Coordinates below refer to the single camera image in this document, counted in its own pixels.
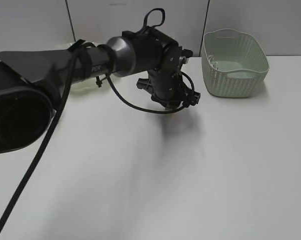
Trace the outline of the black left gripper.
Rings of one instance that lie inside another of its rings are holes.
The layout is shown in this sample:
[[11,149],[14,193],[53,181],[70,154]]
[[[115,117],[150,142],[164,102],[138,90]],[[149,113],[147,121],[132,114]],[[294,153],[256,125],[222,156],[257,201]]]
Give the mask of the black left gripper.
[[151,95],[151,100],[165,108],[195,106],[200,93],[195,91],[194,83],[184,72],[172,74],[149,70],[148,78],[138,79],[136,86]]

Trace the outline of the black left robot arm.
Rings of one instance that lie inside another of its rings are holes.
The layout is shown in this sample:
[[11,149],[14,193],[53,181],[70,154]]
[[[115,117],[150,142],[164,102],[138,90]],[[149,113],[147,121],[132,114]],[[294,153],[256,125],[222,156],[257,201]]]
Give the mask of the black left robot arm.
[[154,102],[176,110],[196,105],[200,94],[183,82],[193,55],[153,27],[124,31],[106,44],[78,40],[67,49],[0,52],[0,154],[25,148],[47,129],[62,104],[67,81],[147,72],[137,81]]

